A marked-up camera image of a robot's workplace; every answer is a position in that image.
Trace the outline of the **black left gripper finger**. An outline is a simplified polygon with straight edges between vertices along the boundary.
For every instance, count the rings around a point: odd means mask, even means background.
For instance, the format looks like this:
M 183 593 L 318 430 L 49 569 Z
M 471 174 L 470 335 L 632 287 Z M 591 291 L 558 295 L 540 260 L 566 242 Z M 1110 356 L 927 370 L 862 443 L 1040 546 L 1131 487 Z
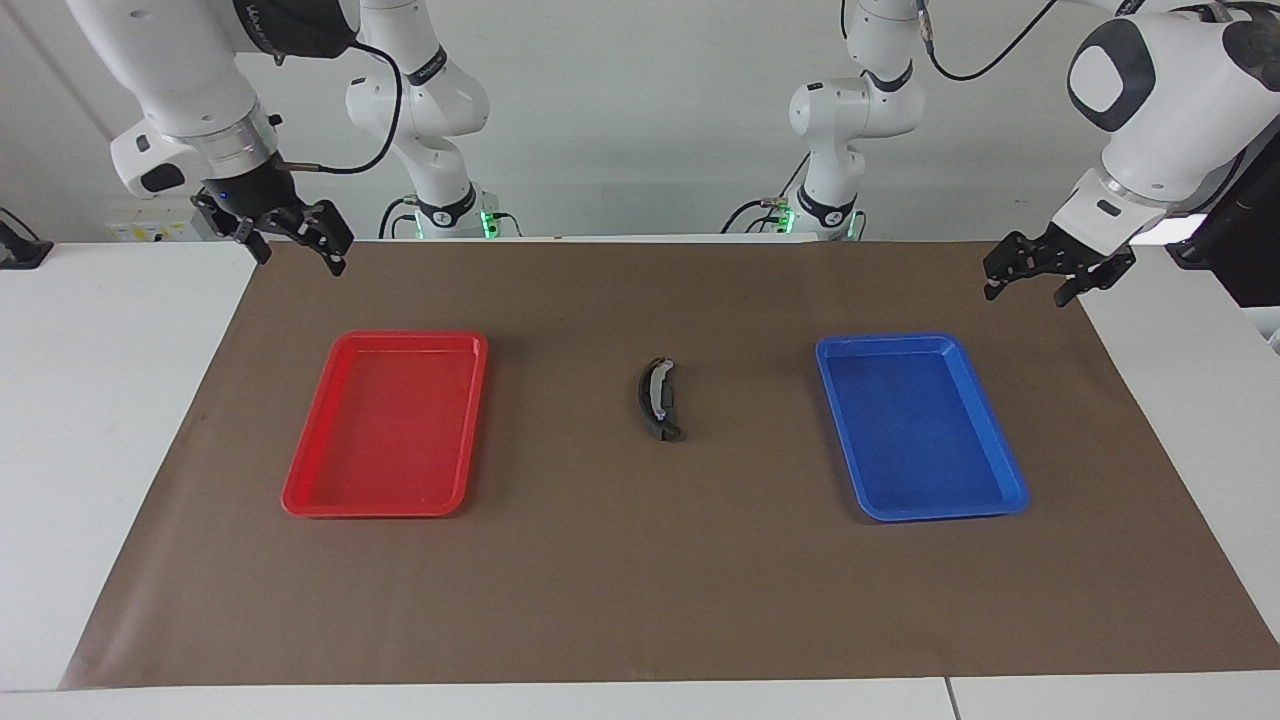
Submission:
M 1066 307 L 1074 299 L 1092 290 L 1111 290 L 1135 263 L 1135 255 L 1116 255 L 1092 269 L 1082 268 L 1055 291 L 1055 306 Z
M 1047 246 L 1021 232 L 1006 234 L 983 259 L 987 301 L 995 301 L 1011 283 L 1043 273 Z

